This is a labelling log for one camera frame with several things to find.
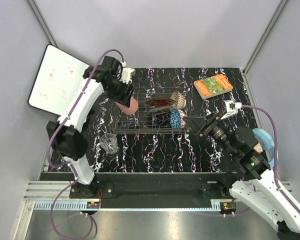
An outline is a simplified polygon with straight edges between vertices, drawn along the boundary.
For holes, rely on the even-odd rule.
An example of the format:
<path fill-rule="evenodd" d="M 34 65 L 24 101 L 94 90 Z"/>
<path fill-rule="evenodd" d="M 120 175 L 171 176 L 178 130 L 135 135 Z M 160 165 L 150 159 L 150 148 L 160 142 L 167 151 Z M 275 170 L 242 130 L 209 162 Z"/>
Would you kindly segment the pink plastic cup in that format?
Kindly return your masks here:
<path fill-rule="evenodd" d="M 127 106 L 124 106 L 118 102 L 115 102 L 115 104 L 119 107 L 119 109 L 126 115 L 133 115 L 137 112 L 138 110 L 138 107 L 139 107 L 139 104 L 138 104 L 138 101 L 131 97 L 130 98 L 130 105 L 129 107 Z"/>

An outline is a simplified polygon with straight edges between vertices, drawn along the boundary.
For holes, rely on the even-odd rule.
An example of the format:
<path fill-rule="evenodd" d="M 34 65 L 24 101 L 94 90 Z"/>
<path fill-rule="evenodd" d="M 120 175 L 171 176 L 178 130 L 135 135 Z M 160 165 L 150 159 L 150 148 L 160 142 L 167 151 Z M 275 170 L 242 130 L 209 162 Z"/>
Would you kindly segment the blue triangle pattern bowl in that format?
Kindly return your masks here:
<path fill-rule="evenodd" d="M 174 108 L 170 113 L 170 125 L 173 129 L 181 129 L 186 127 L 184 118 L 187 115 L 180 109 Z"/>

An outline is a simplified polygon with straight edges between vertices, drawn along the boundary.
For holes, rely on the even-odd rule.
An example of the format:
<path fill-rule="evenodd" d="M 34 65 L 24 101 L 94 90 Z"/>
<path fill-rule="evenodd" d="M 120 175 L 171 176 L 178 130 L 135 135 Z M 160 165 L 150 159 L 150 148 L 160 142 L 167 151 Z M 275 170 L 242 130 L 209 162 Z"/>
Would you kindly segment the red white patterned bowl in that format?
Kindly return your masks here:
<path fill-rule="evenodd" d="M 183 94 L 181 94 L 180 92 L 174 91 L 172 93 L 170 99 L 174 101 L 174 103 L 172 104 L 172 107 L 174 107 L 178 110 L 182 110 L 185 108 L 186 99 L 185 99 L 185 96 Z"/>

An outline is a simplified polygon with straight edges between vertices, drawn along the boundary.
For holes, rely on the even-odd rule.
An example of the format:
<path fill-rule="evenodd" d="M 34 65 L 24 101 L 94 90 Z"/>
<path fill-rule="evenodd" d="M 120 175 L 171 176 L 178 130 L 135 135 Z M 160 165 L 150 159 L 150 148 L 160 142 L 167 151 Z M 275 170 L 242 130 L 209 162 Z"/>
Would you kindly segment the red floral plate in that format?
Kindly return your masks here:
<path fill-rule="evenodd" d="M 145 101 L 146 106 L 164 107 L 172 106 L 176 101 L 168 97 L 152 97 Z"/>

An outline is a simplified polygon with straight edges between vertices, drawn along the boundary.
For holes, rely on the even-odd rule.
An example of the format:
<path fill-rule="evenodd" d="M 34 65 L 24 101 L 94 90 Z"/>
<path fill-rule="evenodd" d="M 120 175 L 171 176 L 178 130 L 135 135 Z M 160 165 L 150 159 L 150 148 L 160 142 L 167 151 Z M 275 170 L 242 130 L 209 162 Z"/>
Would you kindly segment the clear glass plate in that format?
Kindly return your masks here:
<path fill-rule="evenodd" d="M 156 106 L 151 109 L 149 109 L 146 113 L 147 116 L 154 116 L 158 114 L 167 114 L 174 110 L 174 108 L 171 105 L 166 106 Z"/>

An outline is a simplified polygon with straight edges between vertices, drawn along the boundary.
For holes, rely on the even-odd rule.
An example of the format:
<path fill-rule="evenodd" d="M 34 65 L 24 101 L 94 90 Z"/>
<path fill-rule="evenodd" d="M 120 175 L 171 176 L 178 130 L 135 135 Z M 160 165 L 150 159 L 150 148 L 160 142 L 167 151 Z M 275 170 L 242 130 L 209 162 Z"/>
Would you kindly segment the clear drinking glass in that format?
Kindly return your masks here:
<path fill-rule="evenodd" d="M 104 134 L 100 138 L 99 143 L 107 154 L 115 154 L 119 150 L 117 137 L 113 133 Z"/>

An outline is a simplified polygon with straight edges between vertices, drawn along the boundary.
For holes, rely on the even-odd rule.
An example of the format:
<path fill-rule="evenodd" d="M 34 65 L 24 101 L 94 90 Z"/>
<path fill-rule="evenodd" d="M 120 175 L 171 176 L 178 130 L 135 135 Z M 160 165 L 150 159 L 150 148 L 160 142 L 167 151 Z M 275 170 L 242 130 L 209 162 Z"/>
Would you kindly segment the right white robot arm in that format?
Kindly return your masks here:
<path fill-rule="evenodd" d="M 253 130 L 239 126 L 228 129 L 219 113 L 186 116 L 195 135 L 209 136 L 230 155 L 236 173 L 227 172 L 217 185 L 218 195 L 243 202 L 262 217 L 281 240 L 300 240 L 300 204 L 275 177 L 269 162 L 255 150 Z"/>

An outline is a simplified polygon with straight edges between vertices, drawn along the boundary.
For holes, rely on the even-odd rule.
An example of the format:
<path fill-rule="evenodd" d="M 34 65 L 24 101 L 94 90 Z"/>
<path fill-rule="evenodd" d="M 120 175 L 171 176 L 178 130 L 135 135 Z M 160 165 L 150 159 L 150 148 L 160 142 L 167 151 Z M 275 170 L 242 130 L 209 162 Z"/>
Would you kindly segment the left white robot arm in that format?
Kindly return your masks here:
<path fill-rule="evenodd" d="M 72 188 L 87 198 L 98 193 L 98 183 L 87 160 L 88 141 L 82 134 L 83 126 L 102 94 L 118 105 L 131 107 L 134 93 L 132 76 L 135 72 L 124 61 L 104 56 L 102 63 L 84 70 L 83 82 L 70 106 L 58 120 L 49 121 L 46 126 L 49 137 L 47 149 L 57 152 L 63 160 L 57 167 L 68 165 L 74 175 Z"/>

